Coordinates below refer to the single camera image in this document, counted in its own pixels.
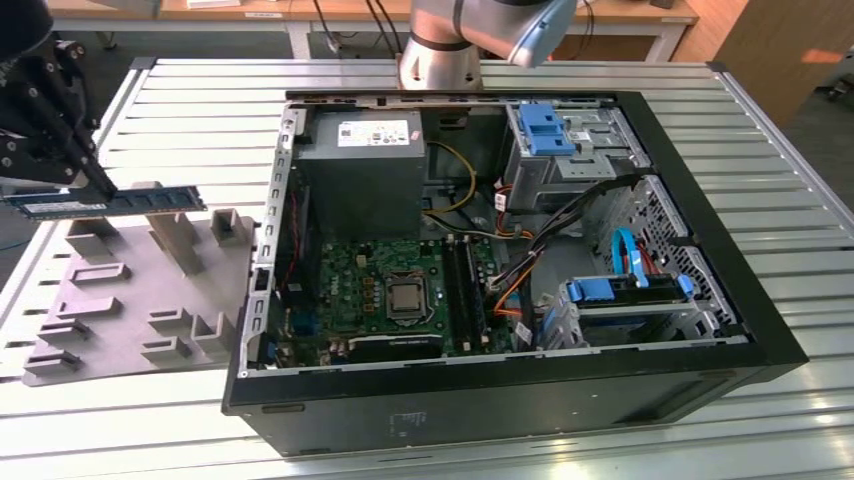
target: ram slot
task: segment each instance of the ram slot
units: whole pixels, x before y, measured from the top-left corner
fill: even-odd
[[[441,263],[453,345],[463,352],[479,351],[484,346],[483,339],[488,341],[483,295],[469,245],[461,238],[444,241]]]

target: wooden desk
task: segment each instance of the wooden desk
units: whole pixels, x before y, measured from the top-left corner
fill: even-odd
[[[243,0],[239,7],[187,9],[187,0],[161,0],[160,19],[164,20],[244,20],[257,13],[279,13],[288,20],[317,20],[317,10],[311,0]],[[372,22],[371,11],[361,0],[319,0],[327,21]],[[684,0],[672,9],[652,7],[642,0],[596,0],[592,2],[596,24],[658,24],[696,22],[696,14]],[[409,0],[383,0],[388,16],[395,21],[408,21]],[[584,24],[587,9],[579,8],[575,23]]]
[[[85,0],[50,2],[89,3]],[[332,32],[376,32],[377,27],[361,0],[319,0]],[[399,32],[408,32],[411,0],[383,0]],[[644,60],[666,62],[675,51],[687,26],[698,16],[684,0],[672,9],[652,7],[643,0],[596,0],[594,42],[584,60]],[[128,19],[104,25],[102,17],[56,14],[57,30],[108,31],[287,31],[293,58],[311,58],[308,35],[323,32],[312,0],[243,0],[239,7],[187,9],[185,0],[161,0],[156,20]],[[580,8],[555,59],[569,58],[584,34],[587,9]]]
[[[48,0],[48,8],[53,18],[60,21],[73,18],[100,20],[149,20],[153,18],[153,15],[140,15],[88,0]]]

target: aluminum workbench surface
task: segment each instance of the aluminum workbench surface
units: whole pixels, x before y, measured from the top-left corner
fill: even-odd
[[[260,218],[285,89],[391,89],[393,73],[389,61],[160,60],[122,83],[102,163],[118,184],[197,184],[212,208]],[[700,64],[485,63],[483,74],[488,88],[643,92],[811,362],[671,426],[285,461],[221,415],[224,370],[20,383],[68,262],[68,223],[48,223],[0,295],[0,478],[854,473],[854,222],[732,79]]]

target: cpu socket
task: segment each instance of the cpu socket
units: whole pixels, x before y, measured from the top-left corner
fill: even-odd
[[[424,277],[405,272],[385,278],[385,316],[400,326],[427,319]]]

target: paper on desk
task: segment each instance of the paper on desk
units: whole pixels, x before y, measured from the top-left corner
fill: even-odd
[[[187,8],[239,7],[240,0],[187,0]]]

